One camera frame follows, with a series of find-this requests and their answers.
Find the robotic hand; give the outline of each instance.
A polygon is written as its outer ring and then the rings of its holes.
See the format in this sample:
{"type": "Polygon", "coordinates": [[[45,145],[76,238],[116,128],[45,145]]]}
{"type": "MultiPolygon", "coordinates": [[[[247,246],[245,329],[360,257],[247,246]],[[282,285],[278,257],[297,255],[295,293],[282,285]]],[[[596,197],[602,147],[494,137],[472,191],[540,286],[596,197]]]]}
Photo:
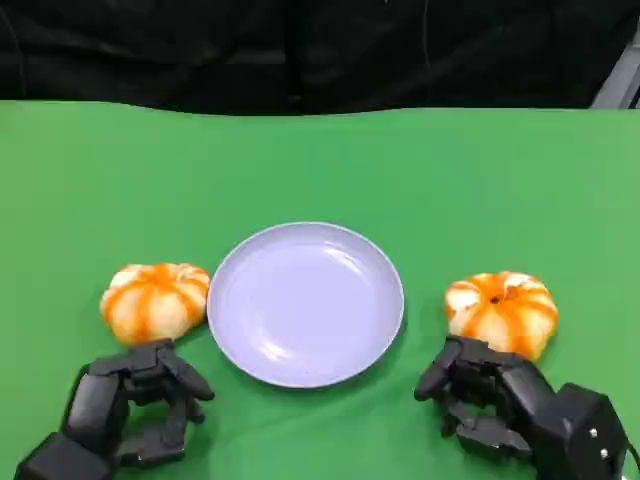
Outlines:
{"type": "Polygon", "coordinates": [[[14,480],[110,480],[118,466],[151,466],[184,455],[187,422],[204,421],[196,402],[212,400],[206,380],[173,351],[171,340],[99,358],[76,379],[59,432],[16,470],[14,480]],[[129,401],[165,400],[166,423],[123,438],[129,401]]]}
{"type": "Polygon", "coordinates": [[[447,337],[414,395],[437,404],[443,436],[455,434],[467,450],[532,460],[539,480],[619,480],[627,450],[640,464],[606,395],[570,383],[556,393],[529,360],[479,340],[447,337]],[[467,404],[492,405],[496,414],[467,404]]]}

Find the green tablecloth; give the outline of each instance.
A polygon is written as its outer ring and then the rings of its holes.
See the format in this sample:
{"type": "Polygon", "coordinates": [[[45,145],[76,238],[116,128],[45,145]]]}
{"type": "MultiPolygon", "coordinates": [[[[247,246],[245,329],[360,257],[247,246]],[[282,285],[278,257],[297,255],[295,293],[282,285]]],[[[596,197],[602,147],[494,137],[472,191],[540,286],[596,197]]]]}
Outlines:
{"type": "MultiPolygon", "coordinates": [[[[119,350],[98,302],[126,263],[210,271],[268,225],[355,229],[395,262],[407,319],[355,381],[289,391],[237,370],[206,327],[180,353],[218,392],[187,458],[139,479],[532,479],[442,440],[412,398],[457,279],[539,276],[560,309],[541,368],[605,391],[640,441],[640,116],[411,110],[222,118],[0,104],[0,478],[58,426],[77,369],[119,350]]],[[[122,474],[118,479],[134,478],[122,474]]]]}

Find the black curtain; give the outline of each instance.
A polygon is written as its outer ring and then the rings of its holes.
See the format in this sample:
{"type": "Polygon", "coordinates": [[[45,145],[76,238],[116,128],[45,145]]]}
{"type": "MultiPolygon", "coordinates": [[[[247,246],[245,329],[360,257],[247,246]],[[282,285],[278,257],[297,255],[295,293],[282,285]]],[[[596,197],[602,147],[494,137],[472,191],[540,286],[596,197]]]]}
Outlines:
{"type": "Polygon", "coordinates": [[[588,107],[640,0],[11,0],[0,98],[222,114],[588,107]]]}

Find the white plate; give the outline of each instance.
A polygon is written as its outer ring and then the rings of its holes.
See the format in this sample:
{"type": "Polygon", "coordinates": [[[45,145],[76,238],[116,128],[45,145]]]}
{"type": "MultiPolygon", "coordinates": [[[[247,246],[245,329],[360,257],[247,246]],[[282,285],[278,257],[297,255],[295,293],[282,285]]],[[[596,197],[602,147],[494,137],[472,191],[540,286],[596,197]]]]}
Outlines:
{"type": "Polygon", "coordinates": [[[314,388],[346,380],[387,350],[402,323],[400,277],[351,230],[289,223],[238,245],[211,280],[209,327],[239,368],[314,388]]]}

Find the small pumpkin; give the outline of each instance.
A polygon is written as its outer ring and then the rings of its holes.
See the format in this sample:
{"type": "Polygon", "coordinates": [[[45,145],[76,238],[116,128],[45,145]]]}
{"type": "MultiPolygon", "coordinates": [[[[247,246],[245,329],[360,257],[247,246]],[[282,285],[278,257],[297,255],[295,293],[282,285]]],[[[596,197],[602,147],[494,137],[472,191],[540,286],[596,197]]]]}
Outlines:
{"type": "Polygon", "coordinates": [[[128,265],[114,275],[100,311],[124,345],[175,340],[203,320],[208,285],[207,272],[186,263],[128,265]]]}
{"type": "Polygon", "coordinates": [[[558,309],[538,279],[516,272],[481,273],[445,294],[449,332],[536,360],[553,335],[558,309]]]}

